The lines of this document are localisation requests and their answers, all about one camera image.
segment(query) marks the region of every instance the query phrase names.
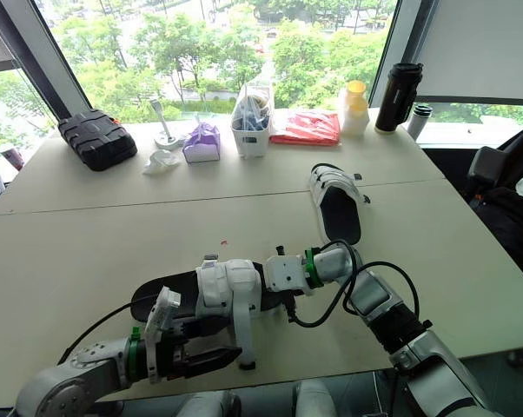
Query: white plastic bracket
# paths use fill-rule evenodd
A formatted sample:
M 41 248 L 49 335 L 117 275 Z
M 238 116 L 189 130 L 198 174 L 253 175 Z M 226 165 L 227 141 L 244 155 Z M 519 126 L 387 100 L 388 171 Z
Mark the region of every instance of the white plastic bracket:
M 237 358 L 244 369 L 255 367 L 251 315 L 258 315 L 262 304 L 262 280 L 252 261 L 233 259 L 225 262 L 228 285 L 233 291 L 233 323 L 236 345 L 242 348 Z
M 181 295 L 163 287 L 157 296 L 156 304 L 149 312 L 144 340 L 146 342 L 148 377 L 152 384 L 161 380 L 157 373 L 156 344 L 161 341 L 162 332 L 170 329 L 173 316 L 180 306 Z

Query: white bottle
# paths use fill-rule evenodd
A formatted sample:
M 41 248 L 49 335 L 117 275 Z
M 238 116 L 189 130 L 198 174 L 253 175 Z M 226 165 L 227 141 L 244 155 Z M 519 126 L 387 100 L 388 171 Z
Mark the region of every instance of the white bottle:
M 366 84 L 362 81 L 351 81 L 347 84 L 347 111 L 341 131 L 343 136 L 362 136 L 366 131 L 369 114 L 364 91 L 366 91 Z

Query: tissue box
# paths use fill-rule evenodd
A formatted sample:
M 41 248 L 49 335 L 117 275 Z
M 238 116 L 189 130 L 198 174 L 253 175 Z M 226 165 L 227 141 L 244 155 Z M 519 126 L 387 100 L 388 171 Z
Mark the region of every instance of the tissue box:
M 188 163 L 219 161 L 220 148 L 219 129 L 202 122 L 182 146 L 182 153 Z

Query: thermos lid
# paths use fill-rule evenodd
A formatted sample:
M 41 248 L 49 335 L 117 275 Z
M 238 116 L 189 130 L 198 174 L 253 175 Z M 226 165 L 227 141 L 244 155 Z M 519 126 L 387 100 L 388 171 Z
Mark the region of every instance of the thermos lid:
M 414 114 L 422 117 L 430 117 L 433 111 L 434 110 L 426 104 L 418 104 L 414 107 Z
M 421 81 L 421 63 L 396 63 L 389 72 L 390 78 L 401 78 L 411 83 Z

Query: plastic cup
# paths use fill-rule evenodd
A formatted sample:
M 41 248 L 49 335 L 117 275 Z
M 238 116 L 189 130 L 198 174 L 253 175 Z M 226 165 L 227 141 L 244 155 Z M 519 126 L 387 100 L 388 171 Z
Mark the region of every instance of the plastic cup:
M 18 152 L 18 149 L 12 143 L 1 145 L 0 154 L 17 170 L 21 170 L 24 167 L 24 159 L 22 159 L 20 152 Z

